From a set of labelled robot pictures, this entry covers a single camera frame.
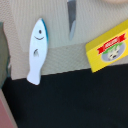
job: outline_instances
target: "fish eye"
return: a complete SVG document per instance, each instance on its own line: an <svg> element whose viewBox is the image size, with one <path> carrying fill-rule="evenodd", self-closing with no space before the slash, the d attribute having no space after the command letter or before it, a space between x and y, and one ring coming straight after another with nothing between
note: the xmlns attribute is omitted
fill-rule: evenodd
<svg viewBox="0 0 128 128"><path fill-rule="evenodd" d="M39 30L39 33L41 34L41 33L42 33L42 31L41 31L41 30Z"/></svg>

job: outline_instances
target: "red label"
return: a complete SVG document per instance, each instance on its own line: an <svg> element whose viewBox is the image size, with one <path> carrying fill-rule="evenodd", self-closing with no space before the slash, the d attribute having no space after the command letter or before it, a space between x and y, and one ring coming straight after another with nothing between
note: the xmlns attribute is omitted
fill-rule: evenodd
<svg viewBox="0 0 128 128"><path fill-rule="evenodd" d="M113 46L114 44L121 43L122 41L126 40L125 34L115 37L112 40L108 41L105 43L102 47L98 48L97 50L99 51L99 54L103 53L106 51L107 48Z"/></svg>

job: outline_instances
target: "gray surface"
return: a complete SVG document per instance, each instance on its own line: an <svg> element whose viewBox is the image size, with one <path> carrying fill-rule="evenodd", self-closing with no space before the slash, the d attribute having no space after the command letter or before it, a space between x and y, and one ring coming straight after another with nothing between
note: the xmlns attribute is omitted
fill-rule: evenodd
<svg viewBox="0 0 128 128"><path fill-rule="evenodd" d="M85 45L128 18L128 4L107 4L101 0L78 0L75 34L69 40L67 0L0 1L0 19L5 23L11 55L12 79L29 72L30 36L38 18L46 22L49 51L42 75L90 68ZM128 56L115 64L128 63Z"/></svg>

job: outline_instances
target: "black surface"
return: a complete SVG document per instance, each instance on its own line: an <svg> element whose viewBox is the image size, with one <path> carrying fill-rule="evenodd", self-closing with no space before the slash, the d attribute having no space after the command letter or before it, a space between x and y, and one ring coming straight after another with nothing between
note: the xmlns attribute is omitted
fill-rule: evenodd
<svg viewBox="0 0 128 128"><path fill-rule="evenodd" d="M7 79L3 92L19 128L128 128L128 65Z"/></svg>

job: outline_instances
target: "yellow package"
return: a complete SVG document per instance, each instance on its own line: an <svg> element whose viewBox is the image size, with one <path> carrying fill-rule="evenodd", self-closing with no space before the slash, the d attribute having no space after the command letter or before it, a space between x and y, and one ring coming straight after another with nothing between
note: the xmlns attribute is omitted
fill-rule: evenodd
<svg viewBox="0 0 128 128"><path fill-rule="evenodd" d="M86 46L92 72L128 55L128 20L104 33Z"/></svg>

